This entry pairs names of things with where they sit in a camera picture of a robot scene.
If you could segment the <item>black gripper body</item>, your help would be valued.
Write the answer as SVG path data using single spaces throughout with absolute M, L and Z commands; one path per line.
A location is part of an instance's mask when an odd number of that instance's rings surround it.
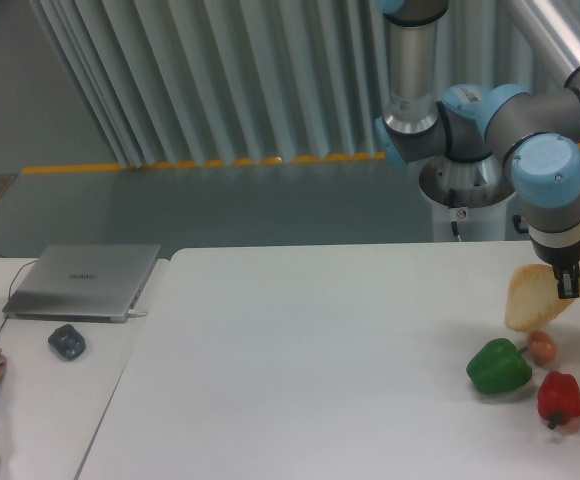
M 534 251 L 539 259 L 550 265 L 572 266 L 580 262 L 580 240 L 566 247 L 548 247 L 531 238 Z

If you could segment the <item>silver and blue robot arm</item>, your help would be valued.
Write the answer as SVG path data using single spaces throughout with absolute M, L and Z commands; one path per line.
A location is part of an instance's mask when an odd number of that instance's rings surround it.
M 516 193 L 536 255 L 562 299 L 580 294 L 580 18 L 562 1 L 507 1 L 553 78 L 554 93 L 516 84 L 460 84 L 433 97 L 437 25 L 445 1 L 382 1 L 390 98 L 375 128 L 396 165 L 439 157 L 500 165 L 496 189 Z

